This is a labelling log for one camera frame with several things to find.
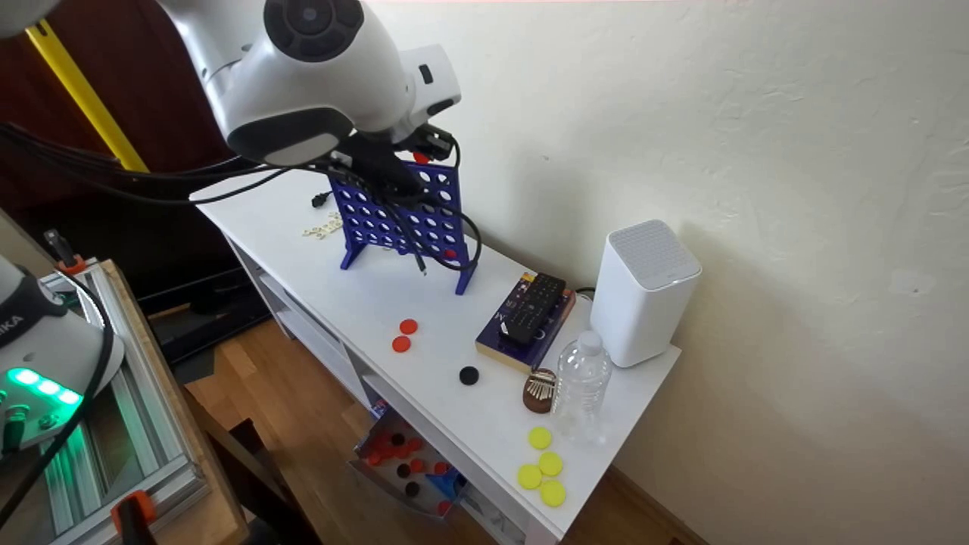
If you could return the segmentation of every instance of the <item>white speaker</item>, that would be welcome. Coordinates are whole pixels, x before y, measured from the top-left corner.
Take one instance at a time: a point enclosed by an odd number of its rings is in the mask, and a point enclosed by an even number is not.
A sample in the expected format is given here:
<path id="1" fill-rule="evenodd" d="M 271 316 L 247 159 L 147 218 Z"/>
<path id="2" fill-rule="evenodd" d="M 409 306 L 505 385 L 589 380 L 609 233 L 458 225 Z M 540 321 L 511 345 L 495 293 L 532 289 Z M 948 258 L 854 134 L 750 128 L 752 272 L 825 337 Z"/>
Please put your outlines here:
<path id="1" fill-rule="evenodd" d="M 591 325 L 616 365 L 627 368 L 667 349 L 702 270 L 658 219 L 609 233 Z"/>

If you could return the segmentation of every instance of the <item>plastic bottle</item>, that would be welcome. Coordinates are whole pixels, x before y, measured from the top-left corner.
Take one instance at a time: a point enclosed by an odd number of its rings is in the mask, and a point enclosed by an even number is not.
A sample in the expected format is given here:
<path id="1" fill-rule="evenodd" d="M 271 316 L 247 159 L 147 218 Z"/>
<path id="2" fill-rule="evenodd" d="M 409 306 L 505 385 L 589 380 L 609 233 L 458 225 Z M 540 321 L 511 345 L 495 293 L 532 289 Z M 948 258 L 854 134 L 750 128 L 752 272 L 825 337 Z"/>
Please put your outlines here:
<path id="1" fill-rule="evenodd" d="M 552 417 L 567 438 L 601 443 L 605 440 L 599 409 L 612 376 L 612 360 L 599 334 L 587 331 L 570 342 L 558 358 L 558 384 Z"/>

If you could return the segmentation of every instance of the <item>bottle cap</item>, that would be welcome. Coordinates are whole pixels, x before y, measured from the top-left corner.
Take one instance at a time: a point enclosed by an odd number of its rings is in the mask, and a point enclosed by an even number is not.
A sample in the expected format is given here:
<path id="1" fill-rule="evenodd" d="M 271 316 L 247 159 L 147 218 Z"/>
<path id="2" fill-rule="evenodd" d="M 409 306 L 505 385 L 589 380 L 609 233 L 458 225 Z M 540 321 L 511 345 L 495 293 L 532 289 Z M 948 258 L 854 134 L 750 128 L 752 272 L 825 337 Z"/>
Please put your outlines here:
<path id="1" fill-rule="evenodd" d="M 594 331 L 582 332 L 578 336 L 578 351 L 586 356 L 595 356 L 603 351 L 603 339 Z"/>

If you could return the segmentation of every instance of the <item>wooden floor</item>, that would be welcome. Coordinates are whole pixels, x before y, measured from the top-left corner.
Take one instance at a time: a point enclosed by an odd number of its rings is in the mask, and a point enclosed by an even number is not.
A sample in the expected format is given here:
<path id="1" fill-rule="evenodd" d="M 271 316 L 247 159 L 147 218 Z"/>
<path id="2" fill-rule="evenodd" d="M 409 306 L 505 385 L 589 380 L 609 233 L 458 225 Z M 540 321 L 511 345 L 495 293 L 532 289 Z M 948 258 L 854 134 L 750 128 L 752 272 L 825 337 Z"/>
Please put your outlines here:
<path id="1" fill-rule="evenodd" d="M 461 509 L 424 519 L 348 470 L 373 421 L 297 340 L 267 321 L 216 348 L 215 374 L 188 386 L 226 428 L 251 418 L 326 545 L 494 541 Z M 567 544 L 670 545 L 693 541 L 611 469 L 566 535 Z"/>

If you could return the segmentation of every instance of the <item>white tabletop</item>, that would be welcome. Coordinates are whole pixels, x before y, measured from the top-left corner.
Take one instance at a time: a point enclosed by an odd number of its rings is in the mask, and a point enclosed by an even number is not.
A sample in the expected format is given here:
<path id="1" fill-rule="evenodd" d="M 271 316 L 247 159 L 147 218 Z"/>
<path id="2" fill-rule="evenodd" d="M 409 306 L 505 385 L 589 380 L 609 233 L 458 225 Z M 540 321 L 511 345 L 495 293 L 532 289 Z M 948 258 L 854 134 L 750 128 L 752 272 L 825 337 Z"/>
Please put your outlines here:
<path id="1" fill-rule="evenodd" d="M 251 183 L 262 175 L 227 179 L 192 194 L 198 200 Z M 317 318 L 329 323 L 374 370 L 481 468 L 516 497 L 557 538 L 575 520 L 606 468 L 670 372 L 680 350 L 638 366 L 615 368 L 603 406 L 604 445 L 583 445 L 555 438 L 548 450 L 565 462 L 559 480 L 566 500 L 544 505 L 537 491 L 517 484 L 522 464 L 536 464 L 539 452 L 529 446 L 536 426 L 554 428 L 548 415 L 527 410 L 521 401 L 525 375 L 482 356 L 475 337 L 526 271 L 522 265 L 485 247 L 463 296 L 454 294 L 457 273 L 428 260 L 427 276 L 413 256 L 367 247 L 347 271 L 342 232 L 323 240 L 303 231 L 321 226 L 336 210 L 333 199 L 313 209 L 310 199 L 329 190 L 325 176 L 290 172 L 252 191 L 201 206 L 230 239 Z M 473 240 L 468 240 L 473 251 Z M 548 351 L 544 367 L 557 368 L 564 345 L 587 329 L 590 302 L 579 298 Z M 404 354 L 391 349 L 398 324 L 420 324 Z M 475 366 L 481 379 L 464 386 L 458 372 Z"/>

